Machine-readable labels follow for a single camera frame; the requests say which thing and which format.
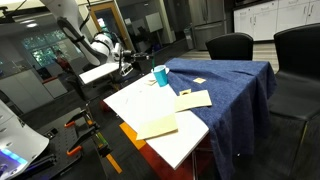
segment machine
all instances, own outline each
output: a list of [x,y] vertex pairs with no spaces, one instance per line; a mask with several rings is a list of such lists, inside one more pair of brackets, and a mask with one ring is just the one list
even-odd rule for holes
[[[92,65],[119,62],[119,73],[126,76],[132,70],[132,62],[151,59],[147,54],[124,50],[118,43],[114,46],[111,39],[103,33],[97,34],[90,43],[81,32],[83,22],[79,22],[75,0],[40,1]],[[48,138],[28,127],[0,101],[0,180],[21,174],[44,151],[48,143]]]

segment door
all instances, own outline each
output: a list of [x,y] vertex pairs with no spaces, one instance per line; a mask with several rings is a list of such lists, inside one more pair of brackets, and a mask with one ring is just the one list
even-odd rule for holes
[[206,24],[205,0],[189,0],[191,20],[193,26]]
[[278,10],[277,32],[306,24],[309,3]]
[[226,34],[225,21],[197,26],[194,28],[195,45],[198,50],[207,50],[206,42]]
[[251,8],[234,11],[234,31],[253,37],[253,15]]
[[99,31],[107,30],[116,33],[124,42],[124,48],[133,50],[114,2],[93,5],[91,6],[90,14]]
[[253,39],[255,41],[272,40],[277,26],[277,10],[267,11],[253,16]]
[[222,0],[205,0],[207,23],[222,21],[225,19]]
[[307,24],[320,23],[320,1],[311,2],[307,17]]

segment ceiling light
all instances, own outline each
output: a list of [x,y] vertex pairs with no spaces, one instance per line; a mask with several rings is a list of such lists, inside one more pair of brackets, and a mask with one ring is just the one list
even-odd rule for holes
[[27,24],[27,23],[30,23],[30,22],[33,22],[34,20],[25,20],[25,21],[22,21],[20,24]]
[[36,26],[38,26],[37,23],[31,23],[31,24],[28,24],[28,25],[27,25],[27,27],[29,27],[29,28],[36,27]]

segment cable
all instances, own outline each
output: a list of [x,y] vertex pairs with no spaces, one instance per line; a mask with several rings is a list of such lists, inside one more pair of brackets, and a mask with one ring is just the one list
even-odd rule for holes
[[87,15],[87,17],[86,17],[86,19],[81,23],[81,25],[80,25],[80,31],[81,31],[81,29],[83,28],[83,26],[89,21],[89,19],[90,19],[90,11],[91,11],[91,3],[90,3],[90,1],[89,0],[87,0],[87,2],[88,2],[88,10],[89,10],[89,12],[88,12],[88,15]]
[[13,10],[11,13],[8,13],[8,14],[4,14],[3,16],[1,16],[0,18],[5,18],[6,16],[9,16],[9,15],[11,15],[11,14],[13,14],[13,13],[15,13],[16,11],[18,11],[19,10],[19,8],[21,8],[21,6],[22,5],[24,5],[24,3],[26,3],[27,2],[27,0],[24,0],[15,10]]

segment floor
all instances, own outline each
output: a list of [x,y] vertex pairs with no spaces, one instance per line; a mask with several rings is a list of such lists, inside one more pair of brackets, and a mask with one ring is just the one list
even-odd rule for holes
[[[185,40],[176,42],[156,54],[156,64],[164,64],[173,57],[185,59],[208,59],[208,53],[192,50],[188,52]],[[269,60],[274,71],[278,70],[274,45],[255,45],[254,59]],[[141,65],[144,73],[149,73],[151,63]],[[101,159],[108,178],[101,179],[158,179],[155,172],[128,140],[119,125],[123,122],[115,113],[104,113],[99,108],[99,100],[110,95],[104,95],[91,101],[90,108],[94,120],[101,126],[101,132],[113,148],[113,157],[117,160],[123,172],[117,174],[106,159]],[[82,101],[75,91],[56,99],[55,101],[21,116],[29,126],[37,129],[63,114],[83,107]],[[314,120],[309,124],[302,148],[290,173],[296,147],[299,143],[303,122],[293,121],[282,117],[271,116],[272,130],[266,139],[256,139],[255,154],[253,156],[241,155],[234,158],[235,174],[233,180],[317,180],[320,179],[320,121]],[[216,179],[212,166],[209,165],[199,175],[199,179]]]

